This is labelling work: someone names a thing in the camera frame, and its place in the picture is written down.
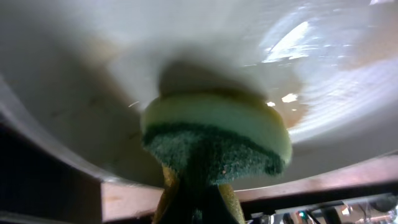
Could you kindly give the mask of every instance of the sink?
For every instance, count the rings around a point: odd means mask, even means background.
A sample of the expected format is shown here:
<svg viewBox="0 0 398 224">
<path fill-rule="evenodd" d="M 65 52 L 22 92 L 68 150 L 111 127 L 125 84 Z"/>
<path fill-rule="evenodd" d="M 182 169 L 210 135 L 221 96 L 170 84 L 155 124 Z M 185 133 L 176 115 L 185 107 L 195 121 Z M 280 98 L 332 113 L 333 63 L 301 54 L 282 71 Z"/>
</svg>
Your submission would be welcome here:
<svg viewBox="0 0 398 224">
<path fill-rule="evenodd" d="M 161 91 L 244 88 L 283 117 L 294 148 L 281 177 L 312 177 L 398 145 L 393 1 L 0 2 L 0 112 L 67 164 L 161 187 L 140 113 Z M 163 80 L 165 74 L 172 74 Z"/>
</svg>

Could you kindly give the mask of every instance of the white sink basin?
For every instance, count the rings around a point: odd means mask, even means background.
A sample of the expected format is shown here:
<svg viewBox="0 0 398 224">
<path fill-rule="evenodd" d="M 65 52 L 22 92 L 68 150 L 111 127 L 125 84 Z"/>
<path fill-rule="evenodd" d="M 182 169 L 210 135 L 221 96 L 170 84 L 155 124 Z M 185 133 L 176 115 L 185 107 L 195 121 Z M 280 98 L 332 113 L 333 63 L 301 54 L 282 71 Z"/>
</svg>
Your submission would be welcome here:
<svg viewBox="0 0 398 224">
<path fill-rule="evenodd" d="M 289 127 L 294 158 L 285 175 L 236 180 L 236 190 L 397 149 L 392 1 L 5 0 L 0 8 L 5 120 L 99 179 L 161 187 L 160 165 L 141 149 L 140 112 L 159 86 L 230 86 L 181 64 L 171 69 L 176 60 L 264 96 Z M 163 84 L 165 68 L 175 76 Z"/>
</svg>

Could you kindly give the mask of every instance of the sponge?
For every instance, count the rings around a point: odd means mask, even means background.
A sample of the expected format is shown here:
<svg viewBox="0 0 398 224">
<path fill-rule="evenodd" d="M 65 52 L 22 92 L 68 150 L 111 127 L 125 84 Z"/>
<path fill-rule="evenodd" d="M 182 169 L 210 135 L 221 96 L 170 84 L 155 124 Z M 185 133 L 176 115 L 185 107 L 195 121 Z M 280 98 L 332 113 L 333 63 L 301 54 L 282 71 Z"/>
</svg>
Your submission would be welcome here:
<svg viewBox="0 0 398 224">
<path fill-rule="evenodd" d="M 292 147 L 279 114 L 236 90 L 175 93 L 141 118 L 144 149 L 181 180 L 194 202 L 210 186 L 251 175 L 278 175 Z"/>
</svg>

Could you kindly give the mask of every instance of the green scouring pad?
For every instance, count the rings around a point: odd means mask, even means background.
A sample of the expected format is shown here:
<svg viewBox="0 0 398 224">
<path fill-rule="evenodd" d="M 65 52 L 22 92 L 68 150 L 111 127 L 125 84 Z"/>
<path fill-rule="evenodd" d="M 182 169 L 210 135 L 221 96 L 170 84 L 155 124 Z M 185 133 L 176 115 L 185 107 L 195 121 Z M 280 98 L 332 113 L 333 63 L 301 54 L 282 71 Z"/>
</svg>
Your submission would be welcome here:
<svg viewBox="0 0 398 224">
<path fill-rule="evenodd" d="M 146 108 L 141 126 L 144 148 L 172 170 L 194 200 L 209 186 L 278 175 L 292 155 L 279 114 L 240 91 L 161 96 Z"/>
</svg>

